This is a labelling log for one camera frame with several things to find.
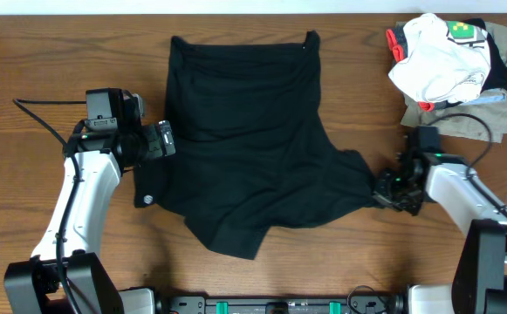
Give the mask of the black t-shirt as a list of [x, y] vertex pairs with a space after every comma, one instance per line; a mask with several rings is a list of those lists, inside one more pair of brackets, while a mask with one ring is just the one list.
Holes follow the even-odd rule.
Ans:
[[269, 229], [375, 205], [375, 179], [321, 119], [320, 38], [209, 45], [173, 37], [164, 117], [175, 152], [134, 170], [134, 205], [181, 215], [207, 249], [253, 259]]

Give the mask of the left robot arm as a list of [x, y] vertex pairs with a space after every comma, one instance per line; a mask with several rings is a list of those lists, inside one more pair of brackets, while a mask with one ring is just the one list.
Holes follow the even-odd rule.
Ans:
[[156, 313], [150, 288], [118, 290], [99, 259], [106, 214], [123, 174], [175, 152], [168, 121], [141, 122], [142, 97], [120, 88], [86, 91], [87, 116], [60, 141], [65, 176], [50, 223], [3, 285], [15, 313]]

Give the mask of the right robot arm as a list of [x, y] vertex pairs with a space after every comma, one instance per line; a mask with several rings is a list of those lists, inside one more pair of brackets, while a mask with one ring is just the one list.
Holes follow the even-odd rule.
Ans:
[[452, 283], [408, 288], [397, 313], [507, 313], [507, 205], [463, 157], [441, 148], [434, 126], [406, 137], [400, 168], [384, 169], [373, 196], [386, 208], [418, 215], [436, 203], [465, 236]]

